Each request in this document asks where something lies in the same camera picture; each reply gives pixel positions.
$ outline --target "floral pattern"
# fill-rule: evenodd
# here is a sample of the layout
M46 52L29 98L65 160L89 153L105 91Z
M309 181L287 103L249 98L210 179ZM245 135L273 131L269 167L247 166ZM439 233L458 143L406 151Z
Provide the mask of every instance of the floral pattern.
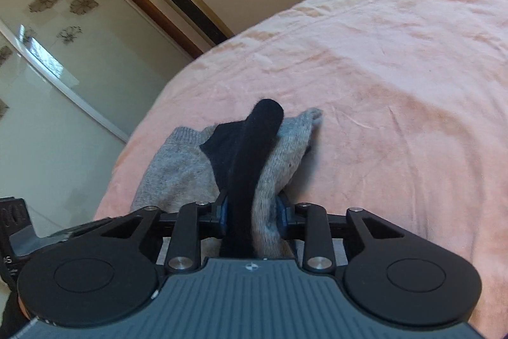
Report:
M74 42L74 40L78 37L80 33L83 33L81 31L81 27L79 26L67 26L67 28L60 31L58 34L58 38L62 39L64 41L64 44L70 44L71 42Z
M10 49L7 45L4 45L0 48L0 66L7 61L12 55L12 49Z
M30 3L30 12L42 12L44 10L51 9L58 0L35 0Z
M76 15L85 15L97 7L98 3L95 0L73 0L70 3L70 11Z

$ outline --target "metal pin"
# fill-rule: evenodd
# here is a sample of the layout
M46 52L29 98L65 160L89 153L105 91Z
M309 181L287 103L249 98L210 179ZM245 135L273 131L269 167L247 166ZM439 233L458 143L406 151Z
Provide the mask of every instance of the metal pin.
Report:
M170 259L168 265L175 270L187 270L193 265L193 263L192 259L189 259L188 257L177 256Z
M326 257L316 256L307 260L307 265L316 270L325 270L332 265L332 261Z

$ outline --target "glass door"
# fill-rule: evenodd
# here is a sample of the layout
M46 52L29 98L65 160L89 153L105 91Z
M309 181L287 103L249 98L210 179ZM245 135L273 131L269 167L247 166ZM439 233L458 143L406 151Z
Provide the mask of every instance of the glass door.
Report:
M93 218L124 142L0 35L0 197L22 197L37 234Z
M0 20L126 137L191 61L129 0L0 0Z

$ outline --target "pink blanket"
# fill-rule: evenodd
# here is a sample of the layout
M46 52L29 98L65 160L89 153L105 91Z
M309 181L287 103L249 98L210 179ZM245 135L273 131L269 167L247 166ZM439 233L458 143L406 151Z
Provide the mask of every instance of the pink blanket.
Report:
M308 0L273 16L169 82L97 218L129 211L175 127L243 119L261 98L324 112L295 202L362 206L470 260L472 324L508 332L508 0Z

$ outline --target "black plastic device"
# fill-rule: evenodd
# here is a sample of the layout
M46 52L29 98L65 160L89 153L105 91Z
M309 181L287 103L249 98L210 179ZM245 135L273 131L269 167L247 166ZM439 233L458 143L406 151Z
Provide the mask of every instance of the black plastic device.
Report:
M22 199L0 201L2 278L31 322L22 339L481 338L467 321L481 281L458 255L360 208L345 216L277 199L294 259L208 258L227 197L167 214L148 206L38 238ZM163 237L171 236L164 265ZM348 259L337 266L332 239Z

